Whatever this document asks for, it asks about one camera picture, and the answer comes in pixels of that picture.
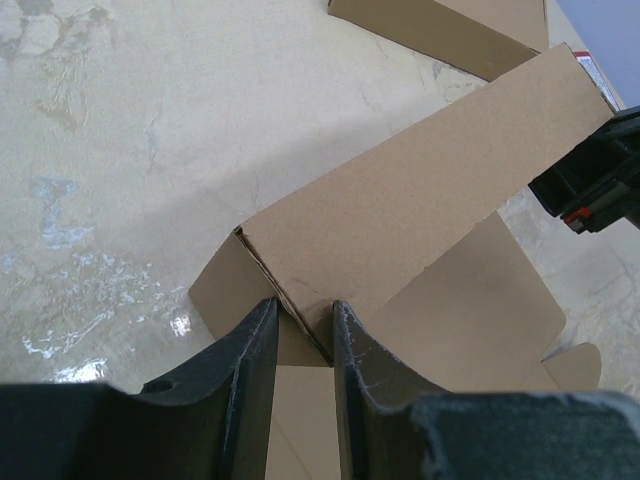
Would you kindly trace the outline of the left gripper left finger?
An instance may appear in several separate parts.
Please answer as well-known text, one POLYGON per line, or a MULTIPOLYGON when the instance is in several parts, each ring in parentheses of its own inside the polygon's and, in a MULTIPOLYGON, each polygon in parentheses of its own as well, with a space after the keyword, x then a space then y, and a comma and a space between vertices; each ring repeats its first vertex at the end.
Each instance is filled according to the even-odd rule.
POLYGON ((146 383, 6 384, 5 479, 261 479, 266 474, 279 305, 146 383))

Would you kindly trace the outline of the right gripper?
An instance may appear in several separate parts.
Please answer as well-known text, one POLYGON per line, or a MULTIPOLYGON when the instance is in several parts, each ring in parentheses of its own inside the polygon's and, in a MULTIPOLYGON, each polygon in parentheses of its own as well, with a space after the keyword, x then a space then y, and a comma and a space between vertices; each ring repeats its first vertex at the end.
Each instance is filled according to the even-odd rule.
POLYGON ((545 211, 576 234, 625 219, 639 225, 639 109, 618 111, 529 183, 545 211))

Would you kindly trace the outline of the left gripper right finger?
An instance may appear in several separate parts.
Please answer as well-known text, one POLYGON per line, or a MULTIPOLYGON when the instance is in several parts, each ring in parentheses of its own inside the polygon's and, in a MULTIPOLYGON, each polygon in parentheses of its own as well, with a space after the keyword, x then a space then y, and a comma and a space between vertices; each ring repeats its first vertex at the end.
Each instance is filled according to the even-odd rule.
POLYGON ((608 391, 452 393, 333 306, 345 479, 635 479, 639 406, 608 391))

